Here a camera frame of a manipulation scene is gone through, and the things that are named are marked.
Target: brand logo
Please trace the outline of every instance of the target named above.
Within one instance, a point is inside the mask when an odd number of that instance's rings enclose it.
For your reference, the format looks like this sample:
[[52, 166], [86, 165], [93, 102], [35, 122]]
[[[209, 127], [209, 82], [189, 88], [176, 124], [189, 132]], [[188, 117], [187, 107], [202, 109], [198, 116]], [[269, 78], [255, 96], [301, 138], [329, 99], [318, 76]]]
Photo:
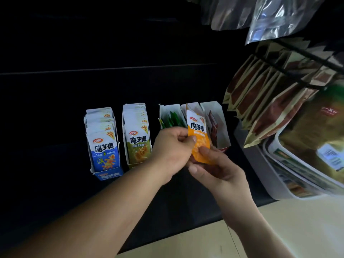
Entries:
[[93, 143], [101, 143], [103, 142], [102, 138], [96, 138], [95, 140], [93, 140]]
[[320, 111], [330, 117], [337, 115], [339, 112], [338, 110], [334, 108], [328, 108], [328, 107], [322, 107]]

